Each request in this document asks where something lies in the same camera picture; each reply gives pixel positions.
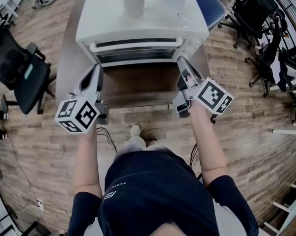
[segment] chair armrest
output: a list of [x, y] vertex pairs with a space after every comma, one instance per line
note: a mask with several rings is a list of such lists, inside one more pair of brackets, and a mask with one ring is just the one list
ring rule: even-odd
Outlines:
[[45, 55], [39, 51], [36, 44], [28, 44], [27, 51], [30, 52], [31, 55], [37, 54], [43, 61], [45, 61]]

